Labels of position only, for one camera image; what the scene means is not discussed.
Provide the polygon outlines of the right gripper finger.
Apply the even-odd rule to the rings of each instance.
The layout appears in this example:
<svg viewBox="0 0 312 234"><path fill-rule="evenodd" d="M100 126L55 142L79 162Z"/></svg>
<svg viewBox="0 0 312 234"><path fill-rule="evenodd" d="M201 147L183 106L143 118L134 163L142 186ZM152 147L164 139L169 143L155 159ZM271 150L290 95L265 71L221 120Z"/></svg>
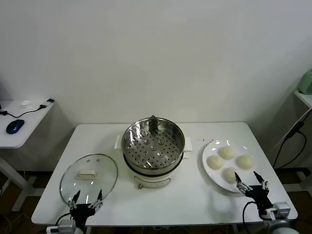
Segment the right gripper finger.
<svg viewBox="0 0 312 234"><path fill-rule="evenodd" d="M263 177L256 171L253 172L258 182L261 184L263 190L268 189L268 182L263 179Z"/></svg>
<svg viewBox="0 0 312 234"><path fill-rule="evenodd" d="M247 191L251 191L252 188L245 183L242 182L241 178L237 174L237 172L234 173L235 175L235 180L236 180L236 187L241 193L245 193Z"/></svg>

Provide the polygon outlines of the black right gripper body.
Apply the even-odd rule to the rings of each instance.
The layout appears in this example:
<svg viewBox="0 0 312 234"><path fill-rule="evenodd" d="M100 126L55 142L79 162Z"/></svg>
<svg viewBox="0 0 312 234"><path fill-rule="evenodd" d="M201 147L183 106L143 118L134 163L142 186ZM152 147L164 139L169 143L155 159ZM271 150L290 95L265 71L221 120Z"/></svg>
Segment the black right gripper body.
<svg viewBox="0 0 312 234"><path fill-rule="evenodd" d="M261 185L253 185L250 188L251 190L245 192L245 196L254 200L259 212L265 212L266 209L273 207L268 198L268 188L263 188Z"/></svg>

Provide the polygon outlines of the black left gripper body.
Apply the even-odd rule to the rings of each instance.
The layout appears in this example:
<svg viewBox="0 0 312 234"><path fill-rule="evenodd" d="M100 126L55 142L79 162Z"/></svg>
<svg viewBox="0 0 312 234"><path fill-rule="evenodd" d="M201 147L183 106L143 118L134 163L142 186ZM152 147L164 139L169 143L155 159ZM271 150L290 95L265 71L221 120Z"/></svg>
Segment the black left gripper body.
<svg viewBox="0 0 312 234"><path fill-rule="evenodd" d="M84 227L89 217L94 216L96 210L91 206L91 203L77 204L70 208L70 214L75 221L77 227Z"/></svg>

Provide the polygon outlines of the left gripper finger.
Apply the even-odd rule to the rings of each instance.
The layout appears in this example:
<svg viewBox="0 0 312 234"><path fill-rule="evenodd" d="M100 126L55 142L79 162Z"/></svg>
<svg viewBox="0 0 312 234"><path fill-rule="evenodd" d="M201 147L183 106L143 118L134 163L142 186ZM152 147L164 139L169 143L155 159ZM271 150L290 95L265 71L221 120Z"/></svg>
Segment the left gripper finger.
<svg viewBox="0 0 312 234"><path fill-rule="evenodd" d="M68 201L68 206L70 209L75 209L77 207L77 200L79 198L80 191L78 191L73 198Z"/></svg>
<svg viewBox="0 0 312 234"><path fill-rule="evenodd" d="M89 205L89 208L99 210L102 207L102 190L99 191L97 199Z"/></svg>

